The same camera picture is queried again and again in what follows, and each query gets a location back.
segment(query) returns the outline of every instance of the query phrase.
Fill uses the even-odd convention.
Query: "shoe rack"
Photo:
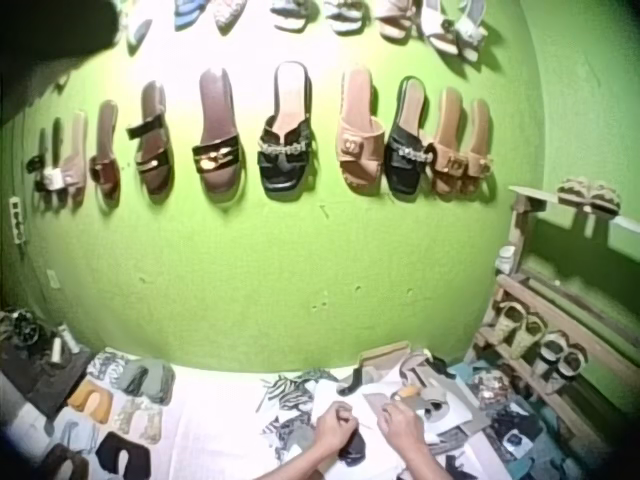
[[[509,244],[515,247],[513,266],[508,275],[498,272],[494,293],[482,324],[475,333],[473,342],[465,355],[465,362],[472,363],[477,359],[480,352],[488,349],[494,350],[530,385],[537,397],[542,399],[564,421],[573,433],[571,442],[575,441],[575,444],[570,443],[570,445],[583,450],[586,449],[587,452],[598,456],[606,455],[611,448],[603,436],[589,422],[589,419],[581,414],[580,410],[566,395],[563,395],[562,390],[548,394],[546,384],[540,377],[533,375],[531,365],[522,358],[517,360],[510,358],[509,345],[496,342],[493,331],[493,326],[500,314],[500,304],[505,300],[515,300],[530,312],[534,312],[541,317],[547,324],[547,332],[554,330],[564,332],[572,343],[578,343],[584,347],[590,360],[595,360],[599,365],[607,368],[612,375],[618,377],[630,389],[640,392],[640,368],[620,355],[576,318],[537,293],[531,288],[531,282],[542,285],[585,316],[595,322],[600,322],[620,335],[637,349],[640,349],[640,337],[628,331],[620,323],[607,317],[579,295],[567,291],[553,281],[546,279],[540,273],[521,266],[527,232],[535,221],[536,214],[546,211],[550,204],[561,205],[563,208],[579,209],[587,214],[604,214],[594,212],[588,206],[571,207],[561,204],[556,195],[547,192],[525,187],[510,187],[510,190],[516,194],[512,205],[513,213],[509,229]],[[612,224],[640,234],[640,224],[631,219],[622,216],[604,218]],[[530,347],[530,351],[537,350],[537,348],[538,345],[534,344]]]

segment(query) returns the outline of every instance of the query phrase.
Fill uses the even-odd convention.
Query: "lime green wall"
[[[375,25],[341,38],[319,18],[302,35],[279,32],[269,24],[266,3],[250,1],[236,28],[221,37],[210,11],[194,27],[173,32],[172,2],[163,0],[133,58],[124,43],[96,55],[73,71],[61,95],[45,94],[3,129],[2,204],[11,192],[13,162],[17,189],[27,200],[30,238],[21,260],[9,244],[3,206],[5,298],[28,300],[49,318],[65,319],[95,347],[108,344],[197,367],[342,365],[362,349],[405,338],[448,358],[462,354],[486,308],[493,260],[506,238],[512,200],[506,188],[541,186],[543,180],[539,73],[520,5],[491,2],[484,64],[469,66],[443,61],[419,39],[389,44]],[[457,15],[455,3],[446,5]],[[290,59],[304,62],[313,82],[319,173],[313,191],[280,203],[260,186],[256,141],[272,112],[274,68]],[[445,202],[421,195],[403,203],[384,181],[377,197],[351,193],[335,159],[334,137],[341,72],[352,62],[371,69],[377,115],[387,129],[405,75],[426,85],[431,133],[444,87],[458,88],[467,107],[485,98],[494,122],[495,198]],[[198,78],[212,64],[229,71],[247,153],[240,193],[225,204],[202,191],[190,155],[202,125]],[[173,191],[159,205],[140,187],[135,144],[124,133],[124,126],[140,120],[140,91],[152,79],[165,85],[175,152]],[[20,162],[36,152],[39,128],[50,130],[61,116],[68,131],[73,111],[84,109],[92,153],[98,106],[107,98],[120,108],[120,206],[106,213],[90,183],[79,210],[43,211],[34,203],[31,180],[23,185],[18,173]],[[57,273],[60,290],[49,287],[46,268]]]
[[[622,213],[640,220],[640,28],[631,2],[523,0],[538,58],[545,116],[544,187],[568,176],[605,180],[620,192]],[[573,221],[554,209],[536,225],[535,267],[583,294],[640,333],[640,237],[594,219]],[[640,362],[623,339],[589,326]],[[626,410],[629,392],[599,365],[585,372]]]

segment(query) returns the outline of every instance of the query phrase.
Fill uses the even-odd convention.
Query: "beige sandal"
[[[371,72],[366,67],[344,73],[336,155],[342,176],[353,188],[375,185],[384,159],[384,127],[371,116],[372,91]]]
[[[478,190],[480,182],[491,174],[492,161],[489,158],[489,105],[484,100],[471,104],[471,144],[464,154],[467,170],[460,183],[460,191],[470,195]]]
[[[426,152],[433,165],[433,188],[441,195],[456,190],[467,166],[467,159],[458,153],[458,121],[462,96],[455,88],[446,88],[440,96],[440,121],[433,142]]]

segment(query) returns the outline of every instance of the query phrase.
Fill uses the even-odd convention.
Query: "person's hand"
[[[351,405],[333,402],[316,422],[314,447],[324,455],[334,455],[349,441],[358,427],[358,419],[351,413]]]
[[[382,413],[378,415],[378,427],[389,445],[404,459],[427,446],[422,420],[400,401],[382,407]]]

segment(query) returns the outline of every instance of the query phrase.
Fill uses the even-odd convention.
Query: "wall socket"
[[[22,245],[24,238],[24,219],[22,218],[22,201],[20,197],[9,199],[9,218],[11,219],[11,229],[13,230],[13,243]]]

